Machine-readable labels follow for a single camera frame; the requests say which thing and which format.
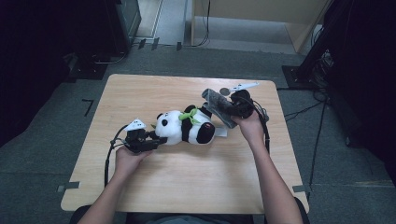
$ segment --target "stuffed animal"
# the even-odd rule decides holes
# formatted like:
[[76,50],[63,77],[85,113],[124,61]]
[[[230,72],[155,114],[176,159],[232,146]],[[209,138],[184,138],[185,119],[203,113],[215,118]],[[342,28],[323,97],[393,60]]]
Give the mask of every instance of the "stuffed animal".
[[155,134],[167,137],[166,145],[181,141],[191,144],[209,144],[215,136],[215,126],[211,122],[212,113],[206,108],[189,105],[184,112],[172,110],[157,117]]

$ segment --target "white triangular marker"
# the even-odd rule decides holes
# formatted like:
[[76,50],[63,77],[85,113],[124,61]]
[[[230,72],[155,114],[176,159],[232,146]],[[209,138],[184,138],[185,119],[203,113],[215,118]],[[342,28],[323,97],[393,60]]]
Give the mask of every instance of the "white triangular marker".
[[138,129],[144,129],[146,128],[146,124],[142,122],[142,120],[140,119],[135,119],[134,121],[132,121],[128,126],[126,126],[126,128],[124,129],[124,131],[133,131],[133,130],[138,130]]

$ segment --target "person's right hand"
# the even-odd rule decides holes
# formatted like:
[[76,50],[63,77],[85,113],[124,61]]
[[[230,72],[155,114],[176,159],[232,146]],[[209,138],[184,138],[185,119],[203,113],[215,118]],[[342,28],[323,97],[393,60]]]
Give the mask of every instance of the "person's right hand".
[[264,130],[256,111],[253,111],[253,114],[247,119],[241,119],[235,116],[231,116],[231,119],[239,125],[242,135],[244,135],[249,144],[263,142]]

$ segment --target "wooden table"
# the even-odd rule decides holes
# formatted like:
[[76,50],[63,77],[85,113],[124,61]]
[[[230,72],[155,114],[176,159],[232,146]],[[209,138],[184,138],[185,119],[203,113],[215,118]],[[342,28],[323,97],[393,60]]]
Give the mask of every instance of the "wooden table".
[[[323,19],[331,2],[332,0],[212,0],[210,2],[209,16],[239,20],[285,22],[291,43],[295,51],[300,52],[317,24]],[[208,3],[209,0],[193,0],[192,44],[194,43],[195,17],[207,16]]]
[[[91,127],[78,157],[70,182],[78,189],[67,189],[62,209],[73,211],[92,204],[104,188],[104,167],[109,141],[117,130],[139,118],[152,131],[157,115],[202,105],[206,88],[219,91],[254,80],[200,77],[156,77],[112,75],[108,79]],[[270,120],[271,157],[290,190],[301,186],[282,108],[271,81],[259,80],[249,89],[251,97],[266,108]],[[224,126],[213,116],[215,126]],[[110,158],[114,173],[115,150]],[[304,192],[294,193],[308,211]],[[121,196],[123,212],[263,214],[257,171],[252,153],[238,127],[228,137],[216,137],[210,145],[181,142],[161,145],[140,164]]]

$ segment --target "panda head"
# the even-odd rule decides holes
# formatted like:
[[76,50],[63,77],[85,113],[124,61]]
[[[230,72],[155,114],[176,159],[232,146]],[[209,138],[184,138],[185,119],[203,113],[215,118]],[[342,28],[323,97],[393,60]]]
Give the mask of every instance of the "panda head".
[[178,118],[180,115],[180,111],[172,110],[157,117],[155,134],[159,137],[167,137],[166,145],[174,145],[181,142],[181,120]]

